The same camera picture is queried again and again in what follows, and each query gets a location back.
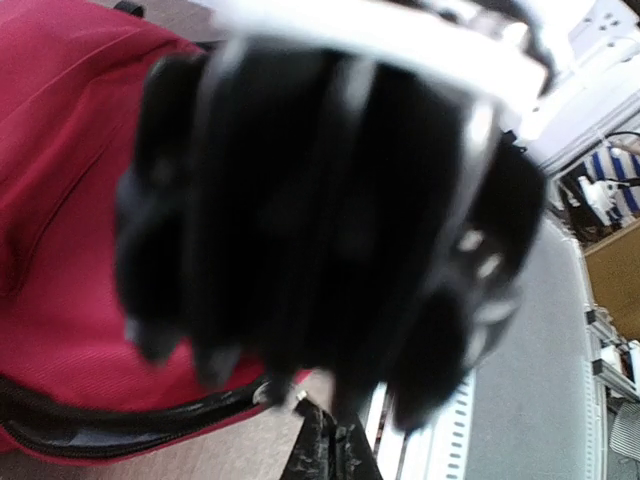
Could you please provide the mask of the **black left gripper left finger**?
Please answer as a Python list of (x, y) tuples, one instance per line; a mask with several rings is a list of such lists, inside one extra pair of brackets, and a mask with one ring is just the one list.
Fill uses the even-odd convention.
[(294, 412), (303, 423), (282, 472), (282, 480), (333, 479), (335, 422), (332, 416), (309, 399), (299, 400)]

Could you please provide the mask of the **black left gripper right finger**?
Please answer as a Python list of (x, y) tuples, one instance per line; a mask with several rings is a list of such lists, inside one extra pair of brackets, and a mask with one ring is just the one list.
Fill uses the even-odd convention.
[(334, 473), (338, 480), (380, 479), (373, 451), (359, 419), (336, 427)]

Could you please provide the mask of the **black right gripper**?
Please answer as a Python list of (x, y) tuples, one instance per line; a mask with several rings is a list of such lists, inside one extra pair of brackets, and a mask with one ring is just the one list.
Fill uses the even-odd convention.
[(379, 384), (424, 426), (521, 305), (546, 180), (497, 107), (373, 58), (258, 39), (150, 69), (116, 194), (116, 284), (149, 362), (188, 341), (220, 386), (244, 354), (268, 400)]

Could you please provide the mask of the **red backpack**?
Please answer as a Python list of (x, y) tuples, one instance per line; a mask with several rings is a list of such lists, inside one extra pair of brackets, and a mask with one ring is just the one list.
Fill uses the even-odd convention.
[(99, 465), (262, 412), (243, 358), (215, 393), (180, 347), (151, 370), (124, 335), (114, 206), (143, 82), (189, 40), (88, 1), (1, 5), (1, 449)]

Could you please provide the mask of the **aluminium front rail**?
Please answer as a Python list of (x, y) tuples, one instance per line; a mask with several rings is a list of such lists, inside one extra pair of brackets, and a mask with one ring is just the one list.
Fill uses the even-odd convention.
[(580, 247), (546, 218), (521, 280), (524, 302), (497, 349), (411, 436), (382, 417), (366, 435), (386, 479), (602, 479), (605, 408), (592, 373), (590, 290)]

